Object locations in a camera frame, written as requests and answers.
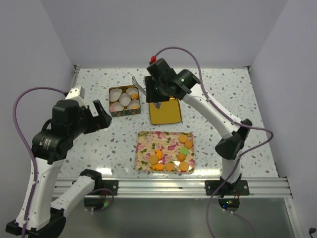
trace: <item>round compartment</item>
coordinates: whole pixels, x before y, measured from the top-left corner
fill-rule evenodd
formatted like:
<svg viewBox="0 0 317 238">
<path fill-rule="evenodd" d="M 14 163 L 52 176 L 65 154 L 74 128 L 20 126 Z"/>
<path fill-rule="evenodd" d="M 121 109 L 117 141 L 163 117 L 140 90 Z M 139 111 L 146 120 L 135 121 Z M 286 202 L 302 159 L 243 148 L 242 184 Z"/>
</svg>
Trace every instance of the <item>round compartment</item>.
<svg viewBox="0 0 317 238">
<path fill-rule="evenodd" d="M 119 102 L 123 105 L 123 106 L 128 106 L 129 103 L 131 101 L 131 98 L 129 96 L 129 94 L 127 93 L 122 93 L 120 98 L 119 98 Z"/>
<path fill-rule="evenodd" d="M 111 106 L 110 106 L 110 112 L 119 112 L 119 111 L 122 111 L 124 108 L 124 106 L 121 104 L 121 103 L 113 103 Z"/>
<path fill-rule="evenodd" d="M 130 96 L 131 96 L 131 94 L 139 95 L 138 94 L 138 89 L 136 89 L 136 88 L 128 88 L 127 89 L 127 94 L 129 94 Z"/>
<path fill-rule="evenodd" d="M 132 100 L 128 105 L 128 110 L 131 110 L 133 106 L 138 106 L 140 108 L 140 101 Z"/>
<path fill-rule="evenodd" d="M 110 101 L 111 102 L 117 101 L 119 99 L 121 93 L 122 93 L 122 89 L 120 89 L 120 88 L 111 89 L 109 92 Z"/>
</svg>

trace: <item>pink floral mat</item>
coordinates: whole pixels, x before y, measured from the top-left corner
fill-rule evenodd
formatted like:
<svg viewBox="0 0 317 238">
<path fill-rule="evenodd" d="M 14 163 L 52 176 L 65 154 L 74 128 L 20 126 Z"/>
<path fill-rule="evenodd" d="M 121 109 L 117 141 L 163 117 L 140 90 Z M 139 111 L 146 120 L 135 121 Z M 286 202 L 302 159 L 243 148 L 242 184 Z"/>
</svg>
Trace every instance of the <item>pink floral mat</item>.
<svg viewBox="0 0 317 238">
<path fill-rule="evenodd" d="M 182 172 L 179 169 L 180 162 L 177 160 L 179 150 L 184 146 L 178 138 L 181 134 L 186 134 L 189 140 L 194 140 L 194 136 L 191 133 L 182 132 L 165 132 L 165 131 L 140 131 L 138 133 L 136 155 L 135 155 L 135 170 L 138 171 L 153 171 L 152 164 L 149 162 L 151 155 L 155 154 L 155 151 L 160 149 L 163 152 L 162 159 L 159 163 L 165 165 L 166 163 L 174 163 L 174 170 L 167 171 L 164 167 L 162 172 L 164 173 L 187 173 L 190 174 L 195 168 L 195 146 L 189 149 L 189 153 L 186 156 L 185 161 L 189 165 L 189 169 L 186 172 Z"/>
</svg>

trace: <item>gray wall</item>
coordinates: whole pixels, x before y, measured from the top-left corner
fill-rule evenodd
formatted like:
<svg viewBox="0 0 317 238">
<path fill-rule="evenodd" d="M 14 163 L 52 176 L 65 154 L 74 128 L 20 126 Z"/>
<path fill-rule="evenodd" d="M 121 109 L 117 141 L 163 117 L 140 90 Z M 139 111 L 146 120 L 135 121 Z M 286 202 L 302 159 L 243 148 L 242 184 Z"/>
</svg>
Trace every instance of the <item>gray wall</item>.
<svg viewBox="0 0 317 238">
<path fill-rule="evenodd" d="M 52 86 L 67 90 L 73 66 L 39 0 L 0 1 L 0 237 L 7 222 L 18 215 L 30 176 L 30 157 L 12 121 L 12 106 L 24 90 Z M 56 92 L 33 92 L 18 107 L 26 138 L 40 131 Z"/>
<path fill-rule="evenodd" d="M 316 0 L 289 0 L 251 67 L 264 123 L 275 131 L 274 159 L 305 231 L 317 227 L 316 12 Z"/>
<path fill-rule="evenodd" d="M 166 46 L 201 65 L 251 65 L 287 0 L 41 0 L 73 64 L 145 66 Z M 169 52 L 173 66 L 193 66 Z"/>
</svg>

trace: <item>white speckled tabletop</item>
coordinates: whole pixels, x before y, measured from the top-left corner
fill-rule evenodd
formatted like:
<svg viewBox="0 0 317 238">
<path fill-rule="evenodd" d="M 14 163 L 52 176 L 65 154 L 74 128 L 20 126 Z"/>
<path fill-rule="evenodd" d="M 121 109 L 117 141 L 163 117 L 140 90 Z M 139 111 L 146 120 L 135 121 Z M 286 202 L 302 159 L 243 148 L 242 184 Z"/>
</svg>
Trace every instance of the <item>white speckled tabletop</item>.
<svg viewBox="0 0 317 238">
<path fill-rule="evenodd" d="M 207 90 L 232 113 L 250 119 L 255 126 L 263 126 L 260 111 L 247 69 L 203 69 Z M 146 69 L 109 68 L 80 69 L 77 85 L 85 88 L 85 102 L 95 114 L 92 101 L 99 99 L 109 112 L 108 88 L 131 85 L 134 75 L 139 83 L 149 75 Z M 77 178 L 84 169 L 97 170 L 107 178 L 218 178 L 221 158 L 214 150 L 221 137 L 213 126 L 193 108 L 181 102 L 183 121 L 169 125 L 151 125 L 145 96 L 141 96 L 141 114 L 116 117 L 111 126 L 102 131 L 80 135 L 68 152 L 59 177 Z M 191 132 L 195 136 L 196 168 L 192 174 L 163 174 L 134 170 L 137 133 L 141 130 Z M 246 147 L 264 141 L 261 131 L 250 132 Z M 245 155 L 241 161 L 245 178 L 278 177 L 271 149 L 265 145 Z"/>
</svg>

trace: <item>gray floor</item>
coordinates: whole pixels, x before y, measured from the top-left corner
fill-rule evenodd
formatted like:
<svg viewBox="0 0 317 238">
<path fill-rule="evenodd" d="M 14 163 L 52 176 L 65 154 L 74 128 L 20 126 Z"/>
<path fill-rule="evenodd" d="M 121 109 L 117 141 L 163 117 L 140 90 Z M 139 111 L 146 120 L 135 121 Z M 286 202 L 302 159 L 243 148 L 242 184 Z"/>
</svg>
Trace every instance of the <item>gray floor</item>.
<svg viewBox="0 0 317 238">
<path fill-rule="evenodd" d="M 68 217 L 61 238 L 200 238 L 207 199 L 115 199 L 102 213 L 85 212 L 83 203 Z M 293 238 L 283 199 L 241 199 L 238 213 L 256 227 L 258 238 Z M 218 238 L 253 238 L 249 225 L 223 213 L 216 200 L 210 212 Z"/>
</svg>

